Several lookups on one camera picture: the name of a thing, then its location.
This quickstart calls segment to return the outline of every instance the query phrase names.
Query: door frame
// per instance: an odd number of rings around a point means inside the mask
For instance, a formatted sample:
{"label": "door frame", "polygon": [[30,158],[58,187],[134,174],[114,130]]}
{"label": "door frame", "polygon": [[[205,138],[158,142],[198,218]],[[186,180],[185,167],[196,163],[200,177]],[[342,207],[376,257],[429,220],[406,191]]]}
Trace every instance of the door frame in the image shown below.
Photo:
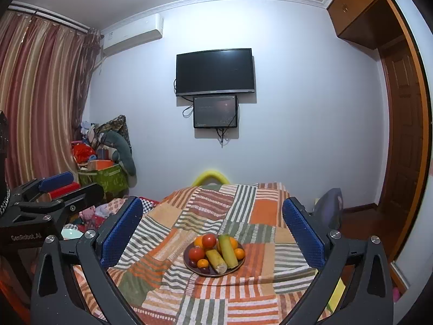
{"label": "door frame", "polygon": [[[406,22],[404,18],[402,17],[398,7],[394,4],[392,0],[386,0],[391,7],[391,10],[395,14],[395,17],[397,18],[397,21],[403,30],[404,38],[406,39],[406,42],[408,43],[409,50],[411,52],[412,58],[414,60],[415,65],[415,73],[418,78],[419,82],[419,91],[421,92],[421,109],[422,109],[422,121],[423,121],[423,144],[421,149],[421,166],[419,168],[419,175],[418,175],[418,181],[414,193],[414,198],[411,203],[411,207],[409,210],[408,217],[406,218],[406,221],[404,223],[404,226],[400,232],[400,235],[397,239],[397,242],[391,252],[391,254],[388,257],[388,262],[392,262],[397,258],[397,256],[400,254],[400,251],[402,250],[404,243],[406,242],[409,233],[411,232],[411,229],[413,227],[413,224],[415,223],[415,219],[417,216],[417,213],[419,211],[419,208],[421,206],[421,201],[424,196],[424,191],[427,183],[427,178],[429,174],[429,165],[430,165],[430,157],[431,157],[431,146],[432,146],[432,129],[431,129],[431,103],[430,103],[430,95],[427,87],[427,81],[426,76],[424,72],[424,65],[419,58],[419,54],[417,52],[417,47],[415,45],[415,42],[412,38],[412,34],[410,32],[409,27],[406,25]],[[386,88],[387,88],[387,95],[388,95],[388,104],[391,104],[391,89],[389,84],[389,78],[388,78],[388,71],[385,65],[384,58],[382,57],[382,54],[380,54],[380,60],[382,61],[382,66],[385,71],[385,81],[386,81]],[[393,129],[393,113],[392,113],[392,106],[388,106],[389,108],[389,145],[388,145],[388,159],[387,159],[387,165],[386,165],[386,171],[385,171],[385,179],[384,184],[382,187],[382,193],[380,194],[380,200],[379,200],[379,206],[382,203],[382,199],[385,196],[385,190],[386,190],[386,184],[388,182],[389,178],[389,169],[391,165],[391,153],[392,153],[392,145],[393,145],[393,138],[392,138],[392,129]]]}

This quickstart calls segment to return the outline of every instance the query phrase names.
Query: curtain rod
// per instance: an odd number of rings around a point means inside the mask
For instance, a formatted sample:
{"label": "curtain rod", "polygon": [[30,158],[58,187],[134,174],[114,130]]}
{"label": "curtain rod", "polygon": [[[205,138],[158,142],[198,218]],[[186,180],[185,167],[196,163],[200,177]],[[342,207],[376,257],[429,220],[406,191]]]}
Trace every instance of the curtain rod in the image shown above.
{"label": "curtain rod", "polygon": [[12,3],[8,7],[8,10],[24,12],[31,15],[43,17],[45,19],[49,19],[53,22],[59,23],[65,27],[75,29],[82,33],[87,33],[90,30],[90,27],[87,27],[84,24],[78,23],[72,19],[66,18],[62,15],[58,15],[57,13],[30,4],[12,1]]}

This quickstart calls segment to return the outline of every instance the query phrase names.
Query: plate of fruit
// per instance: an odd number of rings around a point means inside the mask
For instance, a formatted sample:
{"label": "plate of fruit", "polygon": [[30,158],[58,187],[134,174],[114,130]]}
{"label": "plate of fruit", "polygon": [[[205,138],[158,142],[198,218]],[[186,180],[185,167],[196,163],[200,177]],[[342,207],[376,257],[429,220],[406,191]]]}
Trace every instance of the plate of fruit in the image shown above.
{"label": "plate of fruit", "polygon": [[198,236],[183,252],[185,266],[203,277],[221,277],[239,269],[245,262],[241,244],[228,234]]}

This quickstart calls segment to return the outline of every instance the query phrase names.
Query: air conditioner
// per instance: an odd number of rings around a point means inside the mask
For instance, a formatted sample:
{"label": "air conditioner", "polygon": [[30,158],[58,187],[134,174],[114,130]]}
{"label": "air conditioner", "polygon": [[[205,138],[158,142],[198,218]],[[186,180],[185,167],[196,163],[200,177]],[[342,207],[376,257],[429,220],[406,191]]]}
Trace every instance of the air conditioner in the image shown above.
{"label": "air conditioner", "polygon": [[104,36],[106,56],[162,38],[163,19],[159,13],[123,25]]}

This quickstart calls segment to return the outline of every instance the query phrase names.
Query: screw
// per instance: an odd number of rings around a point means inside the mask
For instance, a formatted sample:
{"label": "screw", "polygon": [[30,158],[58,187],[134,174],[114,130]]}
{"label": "screw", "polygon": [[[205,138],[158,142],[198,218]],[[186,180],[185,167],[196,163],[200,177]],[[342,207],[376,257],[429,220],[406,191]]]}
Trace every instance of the screw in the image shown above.
{"label": "screw", "polygon": [[332,230],[331,232],[329,232],[329,235],[334,240],[339,240],[341,238],[341,233],[340,233],[340,231],[337,231],[337,230]]}
{"label": "screw", "polygon": [[372,240],[372,242],[374,244],[379,244],[380,243],[380,238],[377,236],[371,236],[370,239]]}
{"label": "screw", "polygon": [[95,230],[88,230],[88,231],[86,231],[86,233],[84,234],[84,237],[90,239],[90,238],[95,237],[95,235],[96,235],[96,231],[95,231]]}
{"label": "screw", "polygon": [[53,243],[54,240],[55,240],[55,236],[53,236],[52,234],[50,234],[47,238],[45,238],[46,243]]}

